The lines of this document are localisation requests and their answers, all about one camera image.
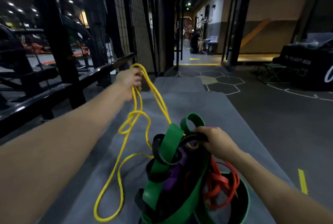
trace yellow resistance band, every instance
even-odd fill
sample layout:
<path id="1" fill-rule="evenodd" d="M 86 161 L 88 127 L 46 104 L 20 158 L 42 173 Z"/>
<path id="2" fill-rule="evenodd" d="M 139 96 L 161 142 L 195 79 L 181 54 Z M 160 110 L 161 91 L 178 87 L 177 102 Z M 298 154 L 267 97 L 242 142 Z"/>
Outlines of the yellow resistance band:
<path id="1" fill-rule="evenodd" d="M 146 79 L 147 83 L 148 83 L 148 86 L 150 87 L 158 105 L 160 106 L 161 108 L 161 111 L 162 113 L 164 114 L 164 116 L 166 117 L 167 121 L 168 121 L 168 124 L 170 125 L 171 124 L 171 121 L 170 121 L 170 118 L 169 118 L 169 114 L 168 114 L 168 109 L 160 95 L 160 93 L 157 91 L 156 87 L 154 86 L 154 84 L 151 82 L 151 80 L 149 79 L 148 77 L 148 74 L 147 74 L 147 71 L 145 70 L 145 68 L 139 64 L 139 63 L 135 63 L 133 64 L 131 67 L 140 67 L 141 68 L 141 72 L 142 72 L 142 75 L 143 77 Z M 137 110 L 137 101 L 136 101 L 136 94 L 139 96 L 139 100 L 140 100 L 140 110 Z M 109 179 L 107 180 L 107 182 L 105 183 L 103 189 L 101 190 L 100 194 L 98 195 L 97 197 L 97 200 L 95 202 L 95 206 L 94 206 L 94 217 L 95 219 L 98 221 L 98 222 L 108 222 L 108 221 L 111 221 L 113 220 L 120 212 L 121 208 L 123 207 L 123 202 L 124 202 L 124 192 L 123 192 L 123 184 L 122 184 L 122 180 L 121 180 L 121 177 L 120 177 L 120 168 L 123 166 L 123 164 L 131 159 L 132 157 L 134 156 L 137 156 L 137 155 L 142 155 L 142 156 L 146 156 L 148 158 L 153 158 L 154 156 L 152 155 L 147 155 L 147 154 L 144 154 L 144 153 L 135 153 L 135 154 L 132 154 L 128 157 L 126 157 L 122 163 L 119 165 L 119 168 L 118 168 L 118 172 L 117 172 L 117 178 L 118 178 L 118 184 L 119 184 L 119 188 L 120 188 L 120 204 L 119 204 L 119 208 L 118 210 L 110 217 L 107 217 L 107 218 L 101 218 L 98 216 L 98 205 L 100 204 L 100 201 L 101 201 L 101 198 L 103 196 L 103 194 L 105 193 L 107 187 L 109 186 L 112 178 L 113 178 L 113 175 L 114 175 L 114 172 L 116 171 L 116 168 L 118 166 L 118 163 L 120 161 L 120 158 L 123 154 L 123 151 L 124 151 L 124 148 L 126 146 L 126 143 L 127 143 L 127 139 L 131 133 L 131 130 L 134 126 L 134 124 L 136 123 L 136 121 L 138 120 L 139 116 L 140 115 L 144 115 L 147 120 L 148 120 L 148 124 L 147 124 L 147 128 L 146 128 L 146 142 L 148 144 L 148 146 L 150 147 L 150 149 L 152 148 L 152 145 L 150 144 L 149 140 L 148 140 L 148 130 L 149 130 L 149 127 L 150 127 L 150 124 L 151 124 L 151 120 L 149 118 L 149 116 L 144 112 L 142 111 L 142 98 L 141 98 L 141 95 L 140 95 L 140 92 L 138 91 L 138 89 L 136 87 L 132 87 L 132 96 L 133 96 L 133 101 L 134 101 L 134 110 L 132 112 L 130 112 L 128 115 L 127 115 L 127 120 L 123 123 L 123 125 L 120 126 L 120 128 L 118 129 L 118 133 L 119 134 L 122 134 L 122 135 L 125 135 L 125 138 L 124 138 L 124 141 L 123 141 L 123 145 L 120 149 L 120 152 L 119 152 L 119 155 L 117 157 L 117 161 L 113 167 L 113 170 L 111 172 L 111 175 L 109 177 Z"/>

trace gray mat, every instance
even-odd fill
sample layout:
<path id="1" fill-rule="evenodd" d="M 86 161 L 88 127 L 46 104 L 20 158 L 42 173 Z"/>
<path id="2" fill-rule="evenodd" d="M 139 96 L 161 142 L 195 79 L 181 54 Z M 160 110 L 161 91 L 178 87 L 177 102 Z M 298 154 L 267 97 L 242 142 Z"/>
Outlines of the gray mat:
<path id="1" fill-rule="evenodd" d="M 142 96 L 144 100 L 144 111 L 152 120 L 149 131 L 149 138 L 152 139 L 156 134 L 164 133 L 168 125 L 153 95 L 146 92 L 142 93 Z M 181 119 L 188 113 L 195 112 L 199 114 L 206 122 L 206 125 L 221 127 L 242 150 L 251 154 L 264 167 L 293 186 L 292 182 L 277 165 L 224 94 L 214 92 L 197 92 L 196 95 L 191 93 L 166 93 L 163 94 L 163 98 L 168 106 L 172 122 L 179 125 Z M 131 108 L 132 105 L 127 104 L 120 111 L 110 128 L 106 130 L 103 137 L 97 143 L 85 165 L 71 181 L 69 187 L 64 190 L 59 199 L 44 215 L 40 223 L 98 223 L 93 216 L 94 203 L 111 173 L 123 142 L 123 136 L 115 134 L 115 131 L 125 120 Z M 146 125 L 146 119 L 141 116 L 133 127 L 122 160 L 133 153 L 150 153 L 150 149 L 144 139 Z M 144 188 L 147 182 L 145 173 L 145 165 L 147 162 L 148 160 L 146 158 L 139 156 L 130 159 L 123 166 L 121 174 L 125 190 L 125 203 L 122 211 L 112 221 L 112 224 L 138 223 L 140 212 L 134 203 L 134 196 L 137 190 Z M 114 214 L 118 209 L 119 186 L 116 175 L 117 173 L 101 200 L 99 215 L 102 217 L 108 217 Z M 256 193 L 254 193 L 250 187 L 249 190 L 251 207 L 246 223 L 274 223 L 273 218 Z M 221 210 L 211 215 L 217 224 L 222 224 L 226 223 L 226 214 L 228 213 L 225 213 L 225 210 Z M 195 220 L 191 218 L 188 223 L 195 223 Z"/>
<path id="2" fill-rule="evenodd" d="M 205 91 L 198 77 L 158 77 L 154 85 L 160 93 Z"/>

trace person's left hand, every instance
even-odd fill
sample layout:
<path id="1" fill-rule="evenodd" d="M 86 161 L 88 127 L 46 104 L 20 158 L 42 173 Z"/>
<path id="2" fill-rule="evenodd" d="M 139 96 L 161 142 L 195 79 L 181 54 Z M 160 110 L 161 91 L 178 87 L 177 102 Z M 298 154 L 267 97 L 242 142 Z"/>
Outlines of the person's left hand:
<path id="1" fill-rule="evenodd" d="M 125 87 L 125 98 L 127 101 L 132 99 L 132 87 L 137 87 L 141 91 L 142 73 L 140 68 L 130 68 L 117 74 L 116 82 Z"/>

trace seated person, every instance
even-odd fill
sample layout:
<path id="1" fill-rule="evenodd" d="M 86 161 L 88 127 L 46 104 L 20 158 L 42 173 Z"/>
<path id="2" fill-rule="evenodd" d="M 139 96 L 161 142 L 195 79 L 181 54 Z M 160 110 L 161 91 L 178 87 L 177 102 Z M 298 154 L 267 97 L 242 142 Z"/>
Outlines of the seated person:
<path id="1" fill-rule="evenodd" d="M 205 41 L 201 38 L 201 29 L 197 29 L 192 35 L 190 41 L 190 53 L 197 54 L 198 52 L 202 53 L 203 45 Z"/>

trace wire mesh panel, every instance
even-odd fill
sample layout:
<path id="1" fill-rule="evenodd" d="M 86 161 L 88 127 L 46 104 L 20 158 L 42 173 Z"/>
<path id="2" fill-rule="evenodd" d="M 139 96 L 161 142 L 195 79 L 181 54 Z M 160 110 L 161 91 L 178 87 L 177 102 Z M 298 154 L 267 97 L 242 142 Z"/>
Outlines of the wire mesh panel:
<path id="1" fill-rule="evenodd" d="M 144 15 L 143 7 L 142 0 L 132 0 L 132 20 L 134 22 L 137 49 L 136 61 L 142 64 L 147 71 L 152 72 L 154 71 L 152 51 L 150 49 L 146 17 Z"/>
<path id="2" fill-rule="evenodd" d="M 125 54 L 130 52 L 129 42 L 128 42 L 128 35 L 127 35 L 127 23 L 125 18 L 125 8 L 123 0 L 114 0 L 116 4 L 116 12 L 118 18 L 118 27 L 119 27 L 119 35 L 120 41 L 122 44 L 122 49 Z"/>

